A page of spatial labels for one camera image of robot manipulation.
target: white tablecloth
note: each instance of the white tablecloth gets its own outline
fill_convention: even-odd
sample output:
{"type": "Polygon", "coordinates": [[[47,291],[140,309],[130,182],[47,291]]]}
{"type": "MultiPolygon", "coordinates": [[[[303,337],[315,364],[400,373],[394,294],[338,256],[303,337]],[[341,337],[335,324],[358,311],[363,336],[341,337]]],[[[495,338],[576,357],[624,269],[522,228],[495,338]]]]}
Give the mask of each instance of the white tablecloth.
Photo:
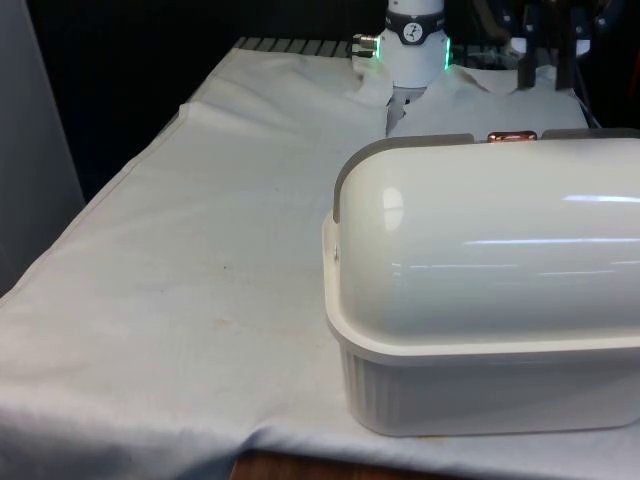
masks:
{"type": "MultiPolygon", "coordinates": [[[[463,73],[424,108],[491,95],[463,73]]],[[[2,299],[0,478],[226,478],[249,448],[474,478],[637,478],[638,426],[394,439],[349,415],[321,223],[343,163],[384,136],[388,95],[383,74],[363,85],[346,60],[233,51],[2,299]]],[[[509,125],[584,125],[550,82],[531,98],[509,125]]],[[[398,128],[433,132],[420,102],[403,122],[414,114],[422,127],[398,128]]],[[[469,122],[451,129],[484,134],[469,122]]]]}

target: copper latch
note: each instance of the copper latch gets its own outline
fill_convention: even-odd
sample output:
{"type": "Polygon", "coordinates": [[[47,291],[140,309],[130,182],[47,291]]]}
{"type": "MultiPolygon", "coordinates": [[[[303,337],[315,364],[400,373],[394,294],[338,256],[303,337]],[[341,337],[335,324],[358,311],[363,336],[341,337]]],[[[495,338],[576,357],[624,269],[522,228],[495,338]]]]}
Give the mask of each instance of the copper latch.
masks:
{"type": "Polygon", "coordinates": [[[538,139],[538,134],[531,130],[523,132],[493,132],[487,137],[489,143],[531,142],[538,139]]]}

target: table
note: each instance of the table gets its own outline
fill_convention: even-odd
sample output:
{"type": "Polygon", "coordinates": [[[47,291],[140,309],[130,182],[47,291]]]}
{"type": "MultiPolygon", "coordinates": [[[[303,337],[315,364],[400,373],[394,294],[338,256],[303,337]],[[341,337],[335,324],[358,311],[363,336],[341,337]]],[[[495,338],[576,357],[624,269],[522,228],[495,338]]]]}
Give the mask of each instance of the table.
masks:
{"type": "Polygon", "coordinates": [[[462,480],[442,475],[294,457],[267,452],[247,452],[236,462],[229,480],[462,480]]]}
{"type": "MultiPolygon", "coordinates": [[[[584,126],[549,73],[492,93],[511,79],[451,69],[398,128],[584,126]]],[[[470,478],[635,478],[638,427],[393,439],[349,415],[320,232],[345,161],[385,136],[390,87],[344,59],[233,50],[0,300],[0,477],[226,479],[258,449],[470,478]]]]}

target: white plastic container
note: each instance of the white plastic container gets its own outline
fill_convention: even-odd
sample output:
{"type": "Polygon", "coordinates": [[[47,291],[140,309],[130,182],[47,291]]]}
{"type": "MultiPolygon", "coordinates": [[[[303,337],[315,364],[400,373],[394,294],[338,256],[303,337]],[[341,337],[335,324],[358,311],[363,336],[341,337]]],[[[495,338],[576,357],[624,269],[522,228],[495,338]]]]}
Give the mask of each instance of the white plastic container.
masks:
{"type": "Polygon", "coordinates": [[[640,140],[563,136],[393,139],[345,166],[326,305],[362,424],[456,435],[640,418],[640,140]]]}

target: dark background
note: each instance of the dark background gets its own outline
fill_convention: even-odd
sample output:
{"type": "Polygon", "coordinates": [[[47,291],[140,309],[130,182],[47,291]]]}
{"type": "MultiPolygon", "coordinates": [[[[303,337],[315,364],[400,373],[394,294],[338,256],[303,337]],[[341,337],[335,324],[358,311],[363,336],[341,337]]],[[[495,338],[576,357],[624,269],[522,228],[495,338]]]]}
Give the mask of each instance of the dark background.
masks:
{"type": "MultiPolygon", "coordinates": [[[[348,39],[377,33],[387,0],[30,0],[87,199],[146,147],[240,36],[348,39]]],[[[468,1],[447,4],[457,44],[478,44],[468,1]]],[[[605,126],[640,128],[630,84],[640,1],[583,62],[605,126]]]]}

